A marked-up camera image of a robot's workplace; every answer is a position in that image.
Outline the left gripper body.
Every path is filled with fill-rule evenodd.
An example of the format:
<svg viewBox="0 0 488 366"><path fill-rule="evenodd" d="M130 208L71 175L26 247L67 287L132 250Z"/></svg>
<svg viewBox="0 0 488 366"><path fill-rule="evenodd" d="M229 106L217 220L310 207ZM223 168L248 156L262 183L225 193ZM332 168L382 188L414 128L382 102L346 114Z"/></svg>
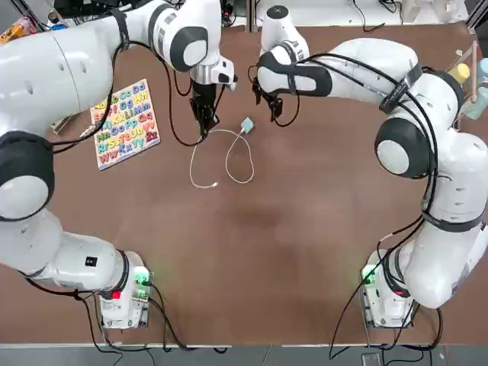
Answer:
<svg viewBox="0 0 488 366"><path fill-rule="evenodd" d="M191 106L214 106L216 100L217 85L191 83Z"/></svg>

